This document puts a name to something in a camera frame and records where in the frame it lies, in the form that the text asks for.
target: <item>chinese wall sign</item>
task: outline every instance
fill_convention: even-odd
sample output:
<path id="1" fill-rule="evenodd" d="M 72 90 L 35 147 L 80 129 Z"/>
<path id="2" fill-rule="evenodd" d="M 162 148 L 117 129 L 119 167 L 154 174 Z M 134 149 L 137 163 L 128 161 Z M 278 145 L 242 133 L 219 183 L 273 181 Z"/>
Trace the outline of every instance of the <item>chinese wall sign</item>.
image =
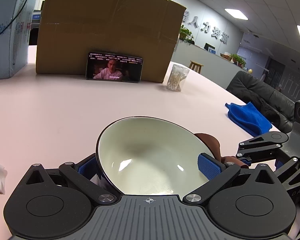
<path id="1" fill-rule="evenodd" d="M 183 15 L 182 22 L 187 22 L 189 17 L 189 11 L 185 11 Z M 191 22 L 188 22 L 189 25 L 194 25 L 195 28 L 199 28 L 200 25 L 198 24 L 198 17 L 194 16 L 193 20 Z M 204 31 L 205 33 L 209 33 L 211 25 L 209 25 L 209 22 L 204 22 L 202 23 L 204 25 L 203 28 L 200 29 L 200 31 Z M 227 44 L 227 41 L 229 40 L 229 35 L 226 34 L 225 32 L 221 32 L 221 30 L 217 27 L 213 27 L 211 37 L 215 37 L 216 39 L 220 38 L 220 41 L 223 42 L 224 44 Z"/>

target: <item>clear plastic container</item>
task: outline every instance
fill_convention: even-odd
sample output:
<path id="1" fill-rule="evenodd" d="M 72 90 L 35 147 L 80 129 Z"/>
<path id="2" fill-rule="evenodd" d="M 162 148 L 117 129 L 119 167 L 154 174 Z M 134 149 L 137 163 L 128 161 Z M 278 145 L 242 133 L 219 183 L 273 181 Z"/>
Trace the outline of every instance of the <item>clear plastic container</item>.
<path id="1" fill-rule="evenodd" d="M 167 89 L 180 92 L 189 71 L 190 69 L 187 67 L 174 64 L 167 83 Z"/>

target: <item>bowl rim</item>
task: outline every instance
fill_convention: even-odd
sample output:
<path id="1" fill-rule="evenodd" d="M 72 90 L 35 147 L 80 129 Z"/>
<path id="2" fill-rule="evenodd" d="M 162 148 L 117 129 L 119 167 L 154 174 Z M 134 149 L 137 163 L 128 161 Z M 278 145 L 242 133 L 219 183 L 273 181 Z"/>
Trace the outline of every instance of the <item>bowl rim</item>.
<path id="1" fill-rule="evenodd" d="M 191 133 L 192 135 L 194 135 L 200 142 L 202 142 L 208 149 L 209 151 L 212 153 L 211 149 L 208 147 L 208 145 L 206 145 L 202 140 L 200 140 L 193 132 L 189 131 L 188 129 L 184 128 L 183 126 L 181 125 L 178 125 L 174 122 L 170 122 L 168 120 L 164 120 L 164 119 L 161 119 L 161 118 L 157 118 L 157 117 L 152 117 L 152 116 L 145 116 L 145 115 L 135 115 L 135 116 L 128 116 L 128 117 L 124 117 L 124 118 L 121 118 L 121 119 L 118 119 L 114 122 L 112 122 L 111 124 L 107 125 L 103 130 L 102 132 L 100 133 L 99 137 L 98 137 L 98 140 L 97 140 L 97 145 L 96 145 L 96 159 L 97 159 L 97 165 L 98 165 L 98 168 L 99 168 L 99 171 L 101 172 L 100 176 L 105 178 L 107 183 L 109 183 L 111 185 L 111 187 L 114 188 L 114 190 L 116 190 L 120 195 L 126 195 L 124 192 L 122 192 L 121 190 L 119 190 L 117 188 L 117 186 L 109 179 L 108 175 L 106 174 L 105 170 L 103 169 L 102 165 L 101 165 L 101 162 L 100 162 L 100 159 L 99 159 L 99 152 L 98 152 L 98 146 L 99 146 L 99 143 L 100 143 L 100 138 L 101 136 L 103 135 L 103 133 L 105 132 L 106 129 L 108 129 L 109 126 L 113 125 L 114 123 L 116 122 L 119 122 L 119 121 L 122 121 L 124 119 L 130 119 L 130 118 L 138 118 L 138 117 L 143 117 L 143 118 L 150 118 L 150 119 L 158 119 L 158 120 L 161 120 L 161 121 L 165 121 L 165 122 L 169 122 L 169 123 L 172 123 L 174 125 L 177 125 L 185 130 L 187 130 L 189 133 Z"/>

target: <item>chinese character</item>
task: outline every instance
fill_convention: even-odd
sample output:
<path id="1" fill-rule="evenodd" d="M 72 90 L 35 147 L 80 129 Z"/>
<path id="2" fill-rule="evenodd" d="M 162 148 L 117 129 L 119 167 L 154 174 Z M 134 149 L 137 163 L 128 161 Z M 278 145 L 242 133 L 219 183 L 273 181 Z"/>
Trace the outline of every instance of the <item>chinese character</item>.
<path id="1" fill-rule="evenodd" d="M 222 33 L 222 37 L 221 37 L 221 41 L 224 43 L 224 44 L 227 44 L 227 41 L 229 39 L 229 35 L 227 35 L 225 32 Z"/>
<path id="2" fill-rule="evenodd" d="M 211 37 L 215 37 L 216 39 L 218 39 L 220 34 L 221 34 L 221 31 L 219 30 L 219 28 L 213 27 Z"/>
<path id="3" fill-rule="evenodd" d="M 192 22 L 188 23 L 189 25 L 193 24 L 195 28 L 198 28 L 198 17 L 194 16 Z"/>
<path id="4" fill-rule="evenodd" d="M 185 13 L 183 14 L 182 22 L 186 22 L 188 20 L 188 16 L 189 16 L 189 11 L 185 11 Z"/>
<path id="5" fill-rule="evenodd" d="M 210 31 L 210 25 L 209 22 L 203 23 L 205 25 L 204 28 L 201 29 L 201 31 L 204 31 L 205 33 L 208 33 Z"/>

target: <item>smartphone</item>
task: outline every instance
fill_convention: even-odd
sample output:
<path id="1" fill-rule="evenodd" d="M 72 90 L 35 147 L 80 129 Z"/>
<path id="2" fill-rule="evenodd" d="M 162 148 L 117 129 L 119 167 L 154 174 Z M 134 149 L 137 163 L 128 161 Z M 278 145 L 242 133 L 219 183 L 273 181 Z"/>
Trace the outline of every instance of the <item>smartphone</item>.
<path id="1" fill-rule="evenodd" d="M 108 52 L 90 52 L 86 79 L 137 83 L 141 78 L 143 60 Z"/>

